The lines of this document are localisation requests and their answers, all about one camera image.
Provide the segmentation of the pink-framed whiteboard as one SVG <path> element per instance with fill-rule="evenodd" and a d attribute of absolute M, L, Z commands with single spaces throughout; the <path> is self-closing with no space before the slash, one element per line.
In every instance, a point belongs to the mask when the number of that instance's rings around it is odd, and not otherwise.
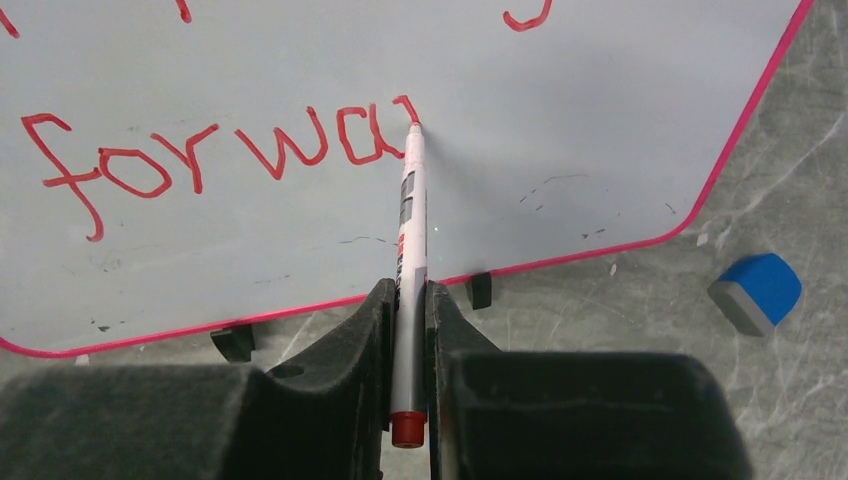
<path fill-rule="evenodd" d="M 355 302 L 426 138 L 429 272 L 664 241 L 808 1 L 5 1 L 1 345 L 91 353 Z"/>

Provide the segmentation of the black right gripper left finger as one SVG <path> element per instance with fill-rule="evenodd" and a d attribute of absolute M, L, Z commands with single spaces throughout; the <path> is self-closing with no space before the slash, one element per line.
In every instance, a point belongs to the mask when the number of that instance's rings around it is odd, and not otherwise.
<path fill-rule="evenodd" d="M 5 479 L 378 479 L 395 286 L 298 355 L 68 366 L 1 392 Z"/>

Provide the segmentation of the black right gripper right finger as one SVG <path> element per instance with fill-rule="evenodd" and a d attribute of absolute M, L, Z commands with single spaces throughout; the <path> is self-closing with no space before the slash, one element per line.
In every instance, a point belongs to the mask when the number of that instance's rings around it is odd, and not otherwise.
<path fill-rule="evenodd" d="M 448 289 L 425 297 L 435 479 L 751 479 L 724 392 L 697 359 L 509 352 Z"/>

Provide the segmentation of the red white marker pen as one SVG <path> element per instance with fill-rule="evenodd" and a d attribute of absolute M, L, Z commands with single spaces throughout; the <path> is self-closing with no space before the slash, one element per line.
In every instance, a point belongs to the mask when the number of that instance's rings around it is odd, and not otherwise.
<path fill-rule="evenodd" d="M 427 285 L 427 189 L 425 139 L 413 122 L 406 136 L 401 183 L 393 364 L 390 391 L 391 441 L 396 448 L 424 444 L 424 302 Z"/>

